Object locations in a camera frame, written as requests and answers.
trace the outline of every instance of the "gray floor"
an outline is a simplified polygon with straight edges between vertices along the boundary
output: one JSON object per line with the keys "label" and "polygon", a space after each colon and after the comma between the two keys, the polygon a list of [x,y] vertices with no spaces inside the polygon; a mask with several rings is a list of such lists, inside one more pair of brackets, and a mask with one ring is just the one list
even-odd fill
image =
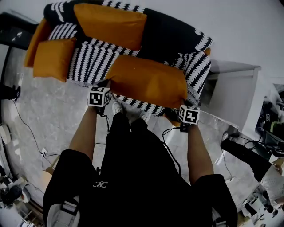
{"label": "gray floor", "polygon": [[[62,150],[68,148],[87,108],[87,88],[72,82],[62,83],[53,78],[33,78],[32,69],[23,67],[24,55],[25,51],[12,49],[4,83],[9,86],[17,84],[22,86],[21,97],[16,105],[22,119],[34,132],[39,149],[45,148],[48,155],[60,154]],[[41,171],[50,164],[41,157],[31,132],[19,118],[14,103],[4,100],[2,106],[3,121],[9,126],[12,133],[12,142],[7,145],[12,166],[16,173],[26,176],[29,182],[40,188]],[[112,121],[111,105],[107,106],[105,113]],[[202,112],[198,126],[212,159],[215,173],[222,174],[226,180],[230,179],[219,146],[222,134],[228,128],[228,125]],[[149,130],[160,138],[162,132],[171,127],[172,125],[164,117],[152,116],[148,122]],[[106,136],[106,120],[98,117],[96,142],[104,143]],[[167,134],[166,142],[181,165],[182,177],[188,182],[187,134],[172,130]],[[93,159],[95,167],[101,165],[103,155],[104,145],[96,145]],[[47,158],[52,162],[55,157]],[[225,161],[233,176],[233,180],[228,182],[227,186],[237,207],[239,207],[243,200],[257,187],[258,183],[247,164],[227,152],[225,152]],[[33,185],[29,185],[27,188],[32,198],[42,204],[42,192],[36,190]]]}

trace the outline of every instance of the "sofa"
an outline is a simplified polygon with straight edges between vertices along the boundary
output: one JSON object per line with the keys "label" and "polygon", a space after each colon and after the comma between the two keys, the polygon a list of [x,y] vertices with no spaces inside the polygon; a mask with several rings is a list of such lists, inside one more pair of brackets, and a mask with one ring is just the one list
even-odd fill
{"label": "sofa", "polygon": [[[72,42],[59,43],[65,39]],[[50,50],[48,44],[51,41],[58,41],[53,52],[64,45],[72,47],[67,52],[70,57],[63,64],[64,69],[60,69],[61,76],[57,78],[63,82],[70,80],[82,85],[93,85],[107,78],[110,68],[121,55],[128,55],[137,60],[154,62],[154,67],[157,66],[165,73],[170,71],[170,67],[181,70],[187,84],[185,99],[191,105],[199,103],[211,66],[209,55],[213,44],[210,37],[171,16],[109,0],[74,0],[45,7],[44,18],[37,27],[24,62],[26,67],[34,68],[34,77],[55,77],[57,74],[55,70],[44,74],[39,69],[40,62],[48,62],[43,53]],[[50,54],[49,59],[55,59],[54,53]],[[41,63],[41,68],[44,67],[46,70],[50,68]],[[147,76],[156,75],[149,72]],[[177,114],[176,105],[161,106],[159,103],[165,102],[150,103],[144,96],[141,100],[139,95],[134,98],[131,93],[128,96],[123,92],[112,93],[121,102],[155,116],[163,116],[167,111]]]}

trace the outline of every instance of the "white sneaker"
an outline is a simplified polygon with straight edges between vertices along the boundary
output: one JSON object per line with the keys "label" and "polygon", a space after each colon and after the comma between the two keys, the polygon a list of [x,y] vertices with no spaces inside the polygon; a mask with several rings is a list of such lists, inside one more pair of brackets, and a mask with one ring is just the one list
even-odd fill
{"label": "white sneaker", "polygon": [[148,112],[141,112],[139,118],[141,118],[145,123],[147,123],[150,120],[151,114]]}
{"label": "white sneaker", "polygon": [[115,101],[112,104],[112,112],[114,113],[114,115],[116,115],[117,113],[122,113],[122,106],[119,102]]}

